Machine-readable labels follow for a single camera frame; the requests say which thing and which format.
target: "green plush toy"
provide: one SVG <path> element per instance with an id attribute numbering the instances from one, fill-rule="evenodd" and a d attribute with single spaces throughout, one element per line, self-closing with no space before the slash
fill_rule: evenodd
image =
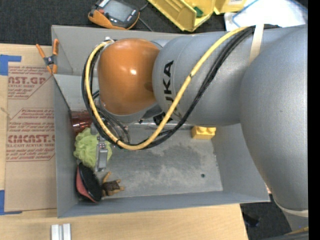
<path id="1" fill-rule="evenodd" d="M 81 160 L 83 164 L 87 167 L 94 168 L 96 165 L 96 149 L 97 149 L 97 140 L 98 134 L 92 135 L 90 128 L 84 129 L 82 132 L 78 133 L 75 137 L 75 151 L 73 155 Z M 105 141 L 105 146 L 108 149 L 107 161 L 112 155 L 112 149 L 110 143 Z"/>

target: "black device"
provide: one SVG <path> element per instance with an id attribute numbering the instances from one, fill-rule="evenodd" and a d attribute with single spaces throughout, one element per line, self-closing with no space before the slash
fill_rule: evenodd
<path id="1" fill-rule="evenodd" d="M 128 30 L 139 19 L 139 8 L 121 0 L 98 0 L 89 12 L 91 22 L 107 29 Z"/>

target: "black floor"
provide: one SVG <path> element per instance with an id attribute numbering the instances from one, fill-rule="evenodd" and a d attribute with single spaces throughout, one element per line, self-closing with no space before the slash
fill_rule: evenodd
<path id="1" fill-rule="evenodd" d="M 88 20 L 88 12 L 96 1 L 0 0 L 0 43 L 51 45 L 52 25 L 100 28 Z M 125 1 L 139 8 L 146 3 L 146 0 Z M 308 8 L 308 0 L 297 1 Z M 155 32 L 182 33 L 150 4 L 141 12 L 140 17 Z M 141 21 L 136 24 L 134 30 L 150 31 Z M 195 33 L 224 30 L 223 15 L 213 15 Z M 242 204 L 241 208 L 245 221 L 250 223 L 247 227 L 250 240 L 281 236 L 291 231 L 272 196 L 271 202 Z"/>

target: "orange dome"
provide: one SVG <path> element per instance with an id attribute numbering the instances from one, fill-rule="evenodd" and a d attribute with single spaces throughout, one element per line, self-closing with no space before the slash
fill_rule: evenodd
<path id="1" fill-rule="evenodd" d="M 97 67 L 99 98 L 107 111 L 130 115 L 156 102 L 152 71 L 159 51 L 150 41 L 128 38 L 101 53 Z"/>

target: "red object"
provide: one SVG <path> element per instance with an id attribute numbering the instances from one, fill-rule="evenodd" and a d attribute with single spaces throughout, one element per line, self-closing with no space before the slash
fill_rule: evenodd
<path id="1" fill-rule="evenodd" d="M 76 170 L 76 189 L 81 195 L 89 198 L 92 202 L 96 203 L 96 201 L 91 198 L 91 196 L 89 195 L 88 191 L 86 190 L 82 182 L 80 172 L 79 172 L 79 167 Z"/>

